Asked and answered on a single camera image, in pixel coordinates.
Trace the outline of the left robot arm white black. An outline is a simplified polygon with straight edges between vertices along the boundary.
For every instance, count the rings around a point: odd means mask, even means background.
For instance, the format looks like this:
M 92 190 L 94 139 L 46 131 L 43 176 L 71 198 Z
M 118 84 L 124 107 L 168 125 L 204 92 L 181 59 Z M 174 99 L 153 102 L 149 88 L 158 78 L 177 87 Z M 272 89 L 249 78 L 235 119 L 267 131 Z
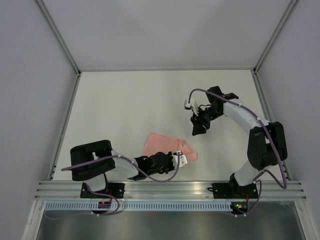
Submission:
M 157 152 L 151 156 L 136 158 L 126 157 L 113 149 L 109 140 L 100 140 L 73 147 L 70 150 L 71 166 L 62 169 L 70 171 L 71 179 L 82 182 L 87 191 L 92 191 L 98 198 L 104 198 L 111 193 L 107 173 L 115 172 L 132 181 L 150 179 L 165 183 L 152 177 L 156 174 L 174 174 L 167 180 L 172 180 L 179 170 L 180 152 Z

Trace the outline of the pink cloth napkin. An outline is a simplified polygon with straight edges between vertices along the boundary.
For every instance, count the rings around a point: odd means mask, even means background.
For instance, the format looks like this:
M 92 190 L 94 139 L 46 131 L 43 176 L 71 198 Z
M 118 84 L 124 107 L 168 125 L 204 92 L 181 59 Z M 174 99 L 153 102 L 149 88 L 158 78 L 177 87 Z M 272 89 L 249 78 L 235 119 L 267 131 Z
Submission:
M 158 152 L 167 154 L 168 152 L 177 151 L 181 151 L 188 162 L 192 163 L 198 160 L 198 153 L 193 151 L 185 140 L 154 132 L 149 133 L 146 138 L 143 155 L 150 157 Z

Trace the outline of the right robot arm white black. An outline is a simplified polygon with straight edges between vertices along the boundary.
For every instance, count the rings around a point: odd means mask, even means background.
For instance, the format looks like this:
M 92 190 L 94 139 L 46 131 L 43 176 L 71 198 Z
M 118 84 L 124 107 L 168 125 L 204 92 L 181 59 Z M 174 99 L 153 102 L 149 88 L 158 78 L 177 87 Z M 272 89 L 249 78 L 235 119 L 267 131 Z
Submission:
M 264 173 L 269 173 L 272 166 L 279 166 L 282 181 L 276 183 L 287 188 L 287 179 L 283 161 L 288 157 L 284 126 L 278 122 L 270 122 L 259 117 L 246 107 L 239 97 L 231 93 L 223 93 L 219 86 L 204 90 L 208 105 L 199 105 L 192 96 L 184 102 L 184 108 L 192 111 L 192 135 L 203 135 L 211 127 L 211 122 L 225 116 L 238 124 L 248 134 L 247 161 L 228 181 L 227 189 L 233 198 L 241 197 L 248 187 Z

